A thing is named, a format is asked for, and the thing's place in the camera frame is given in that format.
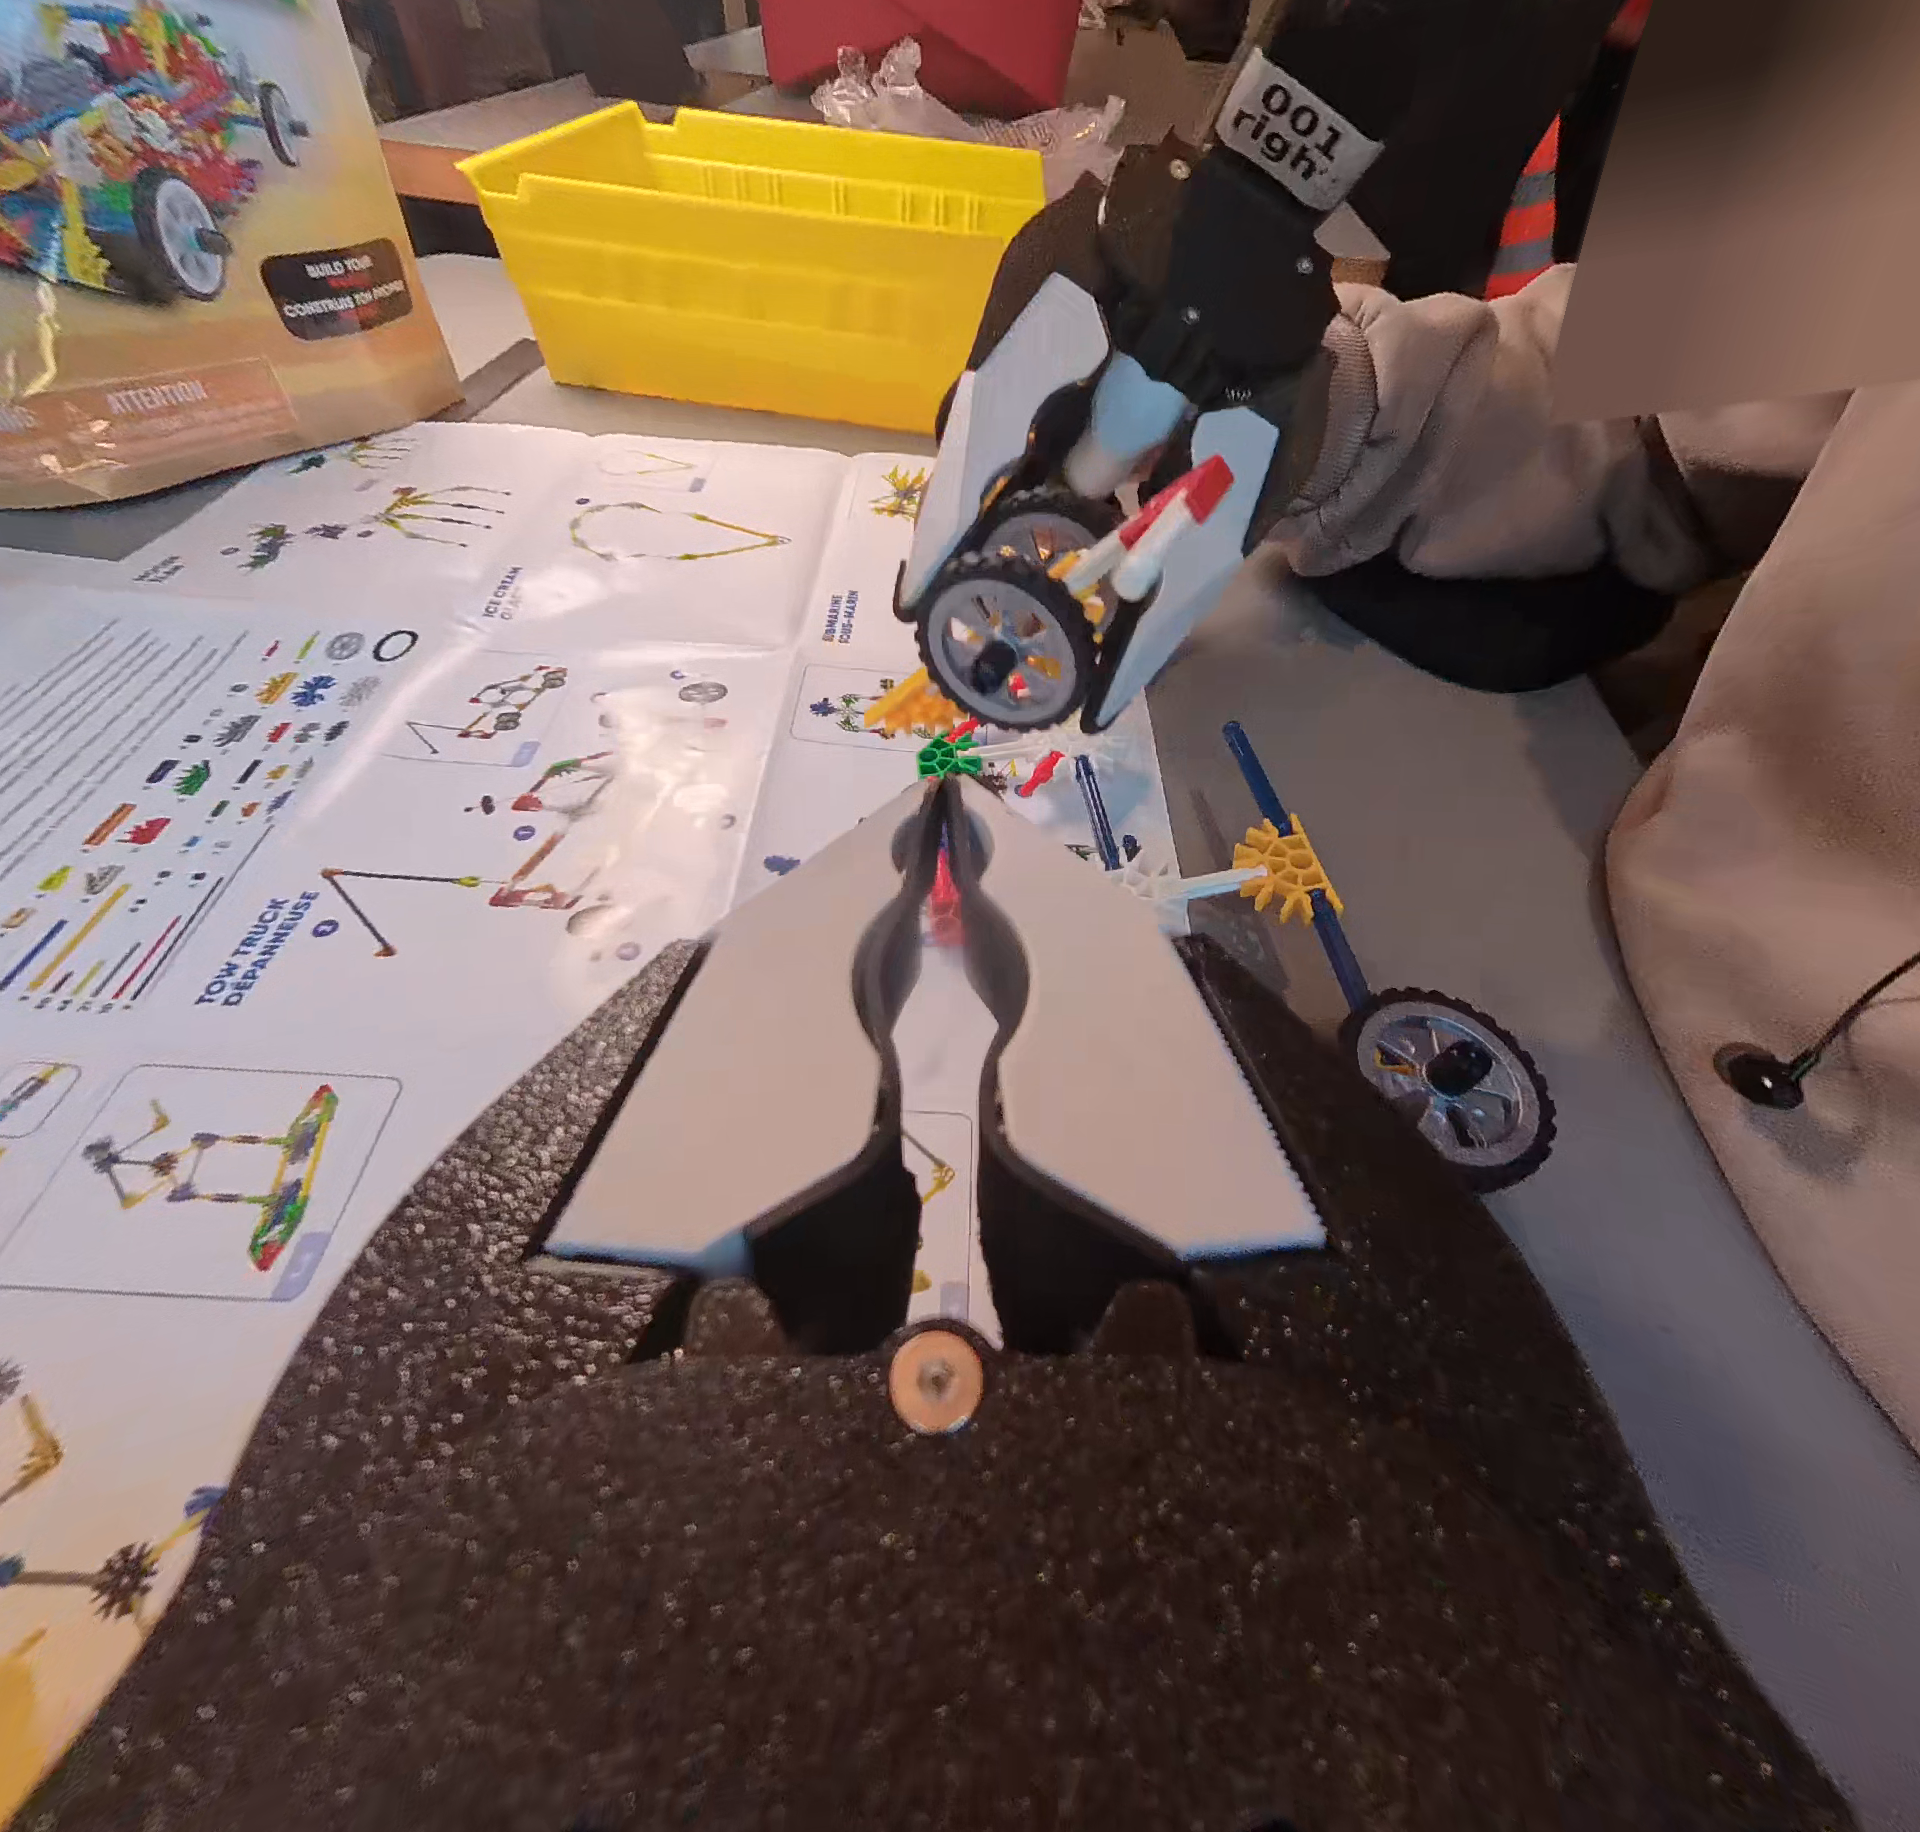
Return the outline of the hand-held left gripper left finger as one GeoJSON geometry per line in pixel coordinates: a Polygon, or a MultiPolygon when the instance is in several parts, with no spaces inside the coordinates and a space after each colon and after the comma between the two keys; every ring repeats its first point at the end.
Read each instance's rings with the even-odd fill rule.
{"type": "Polygon", "coordinates": [[[539,1222],[544,1263],[744,1280],[800,1349],[905,1327],[898,1023],[937,863],[938,796],[909,788],[714,928],[539,1222]]]}

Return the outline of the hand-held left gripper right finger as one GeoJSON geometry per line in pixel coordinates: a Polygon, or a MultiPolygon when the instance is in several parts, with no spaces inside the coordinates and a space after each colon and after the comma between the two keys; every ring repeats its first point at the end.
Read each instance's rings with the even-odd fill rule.
{"type": "Polygon", "coordinates": [[[1082,1349],[1117,1292],[1327,1225],[1156,912],[962,792],[965,957],[995,1027],[978,1218],[1006,1349],[1082,1349]]]}

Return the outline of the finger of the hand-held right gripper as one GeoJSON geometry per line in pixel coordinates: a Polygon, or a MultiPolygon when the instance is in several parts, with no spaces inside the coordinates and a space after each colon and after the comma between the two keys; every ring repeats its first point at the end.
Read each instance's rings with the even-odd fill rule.
{"type": "Polygon", "coordinates": [[[1112,354],[1098,300],[1108,279],[1098,211],[1098,198],[1045,206],[1000,259],[972,362],[948,401],[901,571],[909,588],[954,549],[998,491],[1069,486],[1066,459],[1088,426],[1094,380],[1112,354]]]}
{"type": "Polygon", "coordinates": [[[1108,601],[1088,734],[1109,728],[1146,691],[1219,603],[1258,527],[1299,491],[1300,418],[1300,374],[1195,413],[1165,442],[1142,502],[1086,554],[1086,597],[1108,601]]]}

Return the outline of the yellow plastic bin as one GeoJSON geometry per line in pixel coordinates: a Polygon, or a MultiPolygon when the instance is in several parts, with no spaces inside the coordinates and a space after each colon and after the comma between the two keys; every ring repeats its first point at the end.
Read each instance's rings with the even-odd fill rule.
{"type": "Polygon", "coordinates": [[[550,380],[928,436],[1037,153],[622,103],[458,164],[550,380]]]}

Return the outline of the colourful construction toy model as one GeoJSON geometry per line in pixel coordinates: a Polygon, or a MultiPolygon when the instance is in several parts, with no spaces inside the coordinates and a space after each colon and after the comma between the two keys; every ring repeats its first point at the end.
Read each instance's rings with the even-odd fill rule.
{"type": "Polygon", "coordinates": [[[1094,769],[1076,759],[1098,868],[1146,904],[1164,935],[1188,933],[1188,913],[1199,901],[1244,901],[1282,924],[1307,927],[1347,1005],[1338,1045],[1357,1075],[1473,1193],[1523,1183],[1548,1162],[1556,1139],[1556,1108],[1535,1058],[1509,1029],[1461,999],[1369,987],[1342,921],[1344,903],[1303,822],[1287,811],[1239,721],[1223,724],[1221,739],[1259,813],[1259,823],[1233,846],[1229,863],[1183,876],[1126,859],[1094,769]]]}

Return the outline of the person's right forearm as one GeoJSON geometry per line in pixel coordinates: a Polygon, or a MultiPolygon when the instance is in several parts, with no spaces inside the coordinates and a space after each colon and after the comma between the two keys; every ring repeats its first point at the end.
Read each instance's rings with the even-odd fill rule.
{"type": "Polygon", "coordinates": [[[1338,285],[1319,459],[1264,544],[1306,579],[1388,558],[1434,581],[1613,571],[1672,599],[1757,560],[1849,396],[1557,420],[1573,279],[1491,302],[1338,285]]]}

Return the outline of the orange traffic cone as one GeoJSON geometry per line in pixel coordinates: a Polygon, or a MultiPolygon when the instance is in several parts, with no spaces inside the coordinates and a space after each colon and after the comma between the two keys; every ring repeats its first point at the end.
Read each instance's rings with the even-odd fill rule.
{"type": "Polygon", "coordinates": [[[1494,258],[1488,268],[1488,305],[1517,297],[1557,267],[1574,261],[1574,249],[1561,239],[1561,153],[1565,112],[1556,112],[1516,180],[1499,216],[1494,258]]]}

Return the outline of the black rounded object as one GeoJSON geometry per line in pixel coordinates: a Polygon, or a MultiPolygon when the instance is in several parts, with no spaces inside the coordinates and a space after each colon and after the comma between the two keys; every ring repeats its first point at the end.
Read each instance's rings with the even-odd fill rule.
{"type": "Polygon", "coordinates": [[[1548,579],[1431,579],[1385,554],[1306,579],[1333,620],[1403,664],[1484,695],[1546,692],[1661,634],[1675,601],[1615,566],[1548,579]]]}

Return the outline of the clear plastic bag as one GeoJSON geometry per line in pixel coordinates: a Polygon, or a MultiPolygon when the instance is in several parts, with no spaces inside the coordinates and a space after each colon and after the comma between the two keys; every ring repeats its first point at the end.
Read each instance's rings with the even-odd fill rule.
{"type": "Polygon", "coordinates": [[[1118,97],[1055,108],[1016,97],[1006,108],[995,94],[950,90],[933,71],[912,36],[877,56],[844,46],[813,89],[809,108],[838,128],[1021,150],[1074,171],[1104,167],[1121,148],[1129,110],[1118,97]]]}

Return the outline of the white instruction sheet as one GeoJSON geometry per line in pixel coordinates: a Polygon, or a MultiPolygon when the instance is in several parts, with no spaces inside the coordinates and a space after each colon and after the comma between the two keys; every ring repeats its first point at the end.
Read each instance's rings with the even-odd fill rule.
{"type": "Polygon", "coordinates": [[[422,422],[5,549],[5,1820],[430,1164],[889,802],[914,454],[422,422]]]}

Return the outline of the toy packaging bag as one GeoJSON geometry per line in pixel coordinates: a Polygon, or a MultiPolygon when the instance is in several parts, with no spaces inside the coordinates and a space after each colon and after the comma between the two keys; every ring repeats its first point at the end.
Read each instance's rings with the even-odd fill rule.
{"type": "Polygon", "coordinates": [[[2,0],[5,511],[456,396],[336,0],[2,0]]]}

